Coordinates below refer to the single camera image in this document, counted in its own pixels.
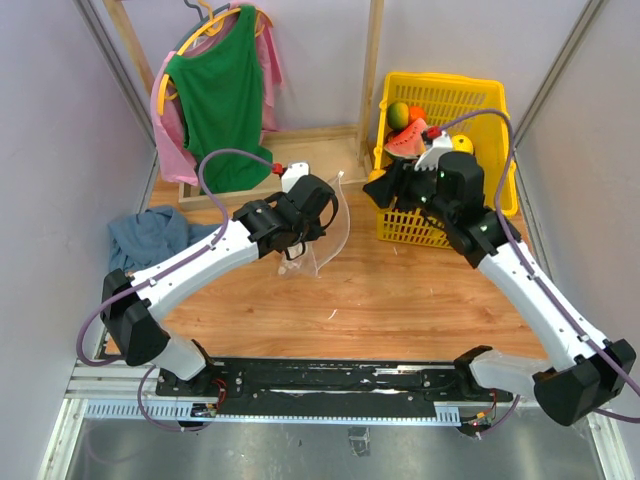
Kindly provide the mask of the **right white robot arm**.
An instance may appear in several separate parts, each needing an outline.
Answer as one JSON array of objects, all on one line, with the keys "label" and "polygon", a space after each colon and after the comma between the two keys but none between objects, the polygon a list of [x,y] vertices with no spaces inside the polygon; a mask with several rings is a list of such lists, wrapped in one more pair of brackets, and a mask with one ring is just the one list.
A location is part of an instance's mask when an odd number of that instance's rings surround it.
[{"label": "right white robot arm", "polygon": [[636,352],[624,339],[610,340],[561,294],[517,229],[486,206],[483,181],[473,155],[449,152],[426,170],[396,160],[363,190],[379,208],[417,210],[440,222],[453,249],[502,291],[547,354],[528,361],[477,347],[458,359],[455,392],[466,400],[489,388],[532,397],[553,421],[570,426],[632,383]]}]

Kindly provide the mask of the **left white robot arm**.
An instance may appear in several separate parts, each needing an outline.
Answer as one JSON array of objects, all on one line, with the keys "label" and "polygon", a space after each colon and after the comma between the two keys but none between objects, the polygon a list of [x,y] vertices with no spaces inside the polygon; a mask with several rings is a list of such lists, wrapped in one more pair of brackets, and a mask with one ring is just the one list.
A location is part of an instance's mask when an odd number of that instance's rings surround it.
[{"label": "left white robot arm", "polygon": [[339,209],[335,190],[303,175],[286,192],[246,203],[211,235],[160,264],[103,281],[100,317],[129,366],[152,364],[179,378],[190,394],[207,393],[214,371],[206,352],[165,330],[162,320],[180,303],[222,275],[272,252],[306,245],[326,234],[321,215]]}]

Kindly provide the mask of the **clear polka dot zip bag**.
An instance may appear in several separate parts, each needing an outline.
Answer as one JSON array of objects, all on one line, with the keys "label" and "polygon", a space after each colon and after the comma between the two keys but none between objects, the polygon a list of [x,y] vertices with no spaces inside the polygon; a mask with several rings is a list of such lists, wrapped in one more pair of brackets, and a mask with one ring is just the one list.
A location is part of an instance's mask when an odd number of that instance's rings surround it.
[{"label": "clear polka dot zip bag", "polygon": [[343,192],[344,172],[339,171],[327,183],[334,189],[338,200],[338,211],[326,229],[326,235],[313,242],[306,242],[306,250],[296,245],[287,250],[293,257],[287,260],[282,255],[278,275],[283,278],[294,275],[318,277],[320,270],[331,262],[345,247],[351,231],[350,209]]}]

